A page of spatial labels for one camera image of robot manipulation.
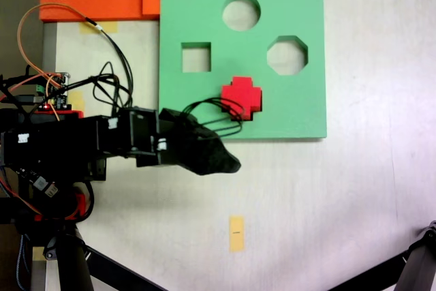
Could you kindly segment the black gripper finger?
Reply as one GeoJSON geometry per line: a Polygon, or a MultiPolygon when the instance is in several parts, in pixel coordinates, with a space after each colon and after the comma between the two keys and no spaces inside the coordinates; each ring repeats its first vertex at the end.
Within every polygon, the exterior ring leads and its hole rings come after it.
{"type": "Polygon", "coordinates": [[[197,151],[224,151],[225,146],[222,143],[217,132],[207,128],[204,125],[196,125],[194,128],[194,149],[197,151]]]}
{"type": "Polygon", "coordinates": [[[185,154],[185,167],[204,176],[210,174],[232,174],[241,168],[240,161],[225,147],[194,148],[185,154]]]}

